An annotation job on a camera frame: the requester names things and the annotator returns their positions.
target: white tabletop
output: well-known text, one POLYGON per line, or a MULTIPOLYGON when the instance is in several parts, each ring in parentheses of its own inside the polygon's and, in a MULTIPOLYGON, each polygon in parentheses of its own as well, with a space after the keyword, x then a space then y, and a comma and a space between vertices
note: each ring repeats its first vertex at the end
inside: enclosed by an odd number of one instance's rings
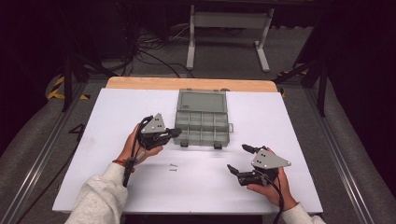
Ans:
MULTIPOLYGON (((128 134, 140 120, 161 113, 168 128, 175 126, 178 91, 102 89, 53 205, 70 212, 79 189, 92 175, 104 172, 117 158, 128 134)), ((241 148, 270 147, 291 161, 285 168, 292 195, 308 213, 322 207, 304 155, 277 92, 227 92, 230 144, 213 147, 180 147, 171 140, 155 157, 137 165, 128 183, 129 214, 244 214, 277 212, 265 197, 238 184, 227 164, 240 172, 253 169, 254 155, 241 148), (170 163, 177 171, 169 171, 170 163)))

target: hand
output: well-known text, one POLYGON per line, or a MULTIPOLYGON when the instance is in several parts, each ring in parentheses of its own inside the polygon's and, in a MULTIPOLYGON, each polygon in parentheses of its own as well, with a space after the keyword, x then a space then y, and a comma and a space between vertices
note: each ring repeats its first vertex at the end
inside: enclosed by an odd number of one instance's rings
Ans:
MULTIPOLYGON (((286 177, 285 171, 283 170, 283 167, 278 168, 279 174, 277 176, 277 179, 274 181, 276 186, 279 188, 279 182, 280 182, 280 191, 282 192, 283 199, 284 199, 284 207, 283 210, 287 211, 294 206, 297 205, 297 202, 294 200, 294 198, 291 196, 290 193, 290 188, 289 188, 289 181, 288 178, 286 177)), ((275 188, 272 185, 256 185, 256 184, 249 184, 247 185, 247 188, 253 191, 256 191, 265 197, 273 203, 276 206, 279 206, 279 194, 275 190, 275 188)))
MULTIPOLYGON (((131 134, 129 134, 128 138, 126 139, 125 146, 124 146, 121 154, 117 157, 117 160, 126 161, 129 157, 131 157, 132 147, 133 147, 133 144, 134 144, 134 137, 136 136, 138 127, 139 127, 139 124, 137 124, 134 127, 134 131, 131 134)), ((139 145, 138 141, 136 140, 136 143, 135 143, 135 146, 134 146, 134 154, 137 151, 137 156, 136 157, 139 157, 139 155, 141 153, 146 152, 145 155, 142 158, 140 158, 140 160, 136 164, 139 164, 139 163, 143 162, 146 158, 148 158, 150 156, 157 155, 158 153, 160 153, 161 150, 163 150, 162 146, 155 147, 152 150, 146 150, 145 148, 141 147, 139 145)))

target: person's left hand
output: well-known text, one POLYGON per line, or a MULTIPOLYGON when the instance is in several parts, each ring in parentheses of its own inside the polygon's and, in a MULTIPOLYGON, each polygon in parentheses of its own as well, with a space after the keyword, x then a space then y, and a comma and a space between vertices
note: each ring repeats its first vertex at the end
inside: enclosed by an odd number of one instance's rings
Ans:
MULTIPOLYGON (((134 144, 134 137, 135 137, 135 135, 136 135, 136 132, 137 132, 138 127, 139 127, 139 124, 137 124, 137 125, 134 127, 134 131, 133 131, 131 134, 129 134, 128 138, 126 139, 125 146, 124 146, 124 148, 123 148, 121 154, 117 157, 117 160, 119 160, 119 161, 126 161, 129 157, 131 157, 131 154, 132 154, 132 147, 133 147, 133 144, 134 144)), ((146 152, 146 153, 145 153, 145 154, 143 155, 143 157, 140 158, 140 160, 139 160, 138 162, 136 162, 135 164, 142 163, 142 162, 143 162, 145 159, 147 159, 148 157, 157 155, 158 153, 160 153, 161 150, 163 150, 163 147, 162 147, 162 146, 155 147, 155 148, 153 148, 153 149, 151 149, 151 150, 146 150, 145 148, 141 147, 141 146, 139 145, 138 141, 136 140, 136 143, 135 143, 135 146, 134 146, 134 154, 135 154, 136 151, 137 151, 136 157, 138 158, 139 155, 140 155, 141 153, 143 153, 143 152, 146 152)))

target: person's right hand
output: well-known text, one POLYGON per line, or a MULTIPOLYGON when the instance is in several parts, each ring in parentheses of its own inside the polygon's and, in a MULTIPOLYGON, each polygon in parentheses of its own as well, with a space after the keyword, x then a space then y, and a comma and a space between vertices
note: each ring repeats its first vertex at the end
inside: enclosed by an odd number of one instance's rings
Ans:
MULTIPOLYGON (((291 196, 290 193, 290 188, 289 188, 289 181, 288 178, 286 177, 285 171, 283 170, 283 167, 278 168, 279 174, 277 176, 277 179, 274 181, 276 186, 279 188, 279 182, 280 182, 280 190, 283 195, 284 199, 284 211, 287 211, 294 206, 297 205, 297 202, 294 200, 294 198, 291 196)), ((265 197, 273 203, 276 206, 279 206, 279 194, 275 190, 275 188, 272 185, 256 185, 256 184, 249 184, 247 185, 247 188, 253 191, 256 191, 265 197)))

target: gray storage box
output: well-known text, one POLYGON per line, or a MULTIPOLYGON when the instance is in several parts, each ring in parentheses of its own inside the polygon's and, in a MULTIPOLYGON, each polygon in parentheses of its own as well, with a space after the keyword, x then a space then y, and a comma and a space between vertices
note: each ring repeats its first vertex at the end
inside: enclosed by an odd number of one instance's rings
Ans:
POLYGON ((227 147, 230 135, 226 93, 180 90, 175 128, 182 131, 174 138, 176 145, 227 147))

